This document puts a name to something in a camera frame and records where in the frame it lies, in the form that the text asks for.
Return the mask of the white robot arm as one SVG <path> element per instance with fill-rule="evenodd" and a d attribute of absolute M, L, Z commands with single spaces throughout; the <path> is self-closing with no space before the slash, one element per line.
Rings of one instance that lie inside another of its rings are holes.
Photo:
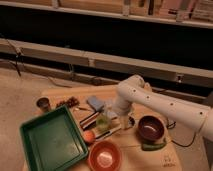
<path fill-rule="evenodd" d="M 154 93 L 144 86 L 145 81 L 139 75 L 133 75 L 116 86 L 113 110 L 118 116 L 126 116 L 133 103 L 140 104 L 180 122 L 213 142 L 212 107 Z"/>

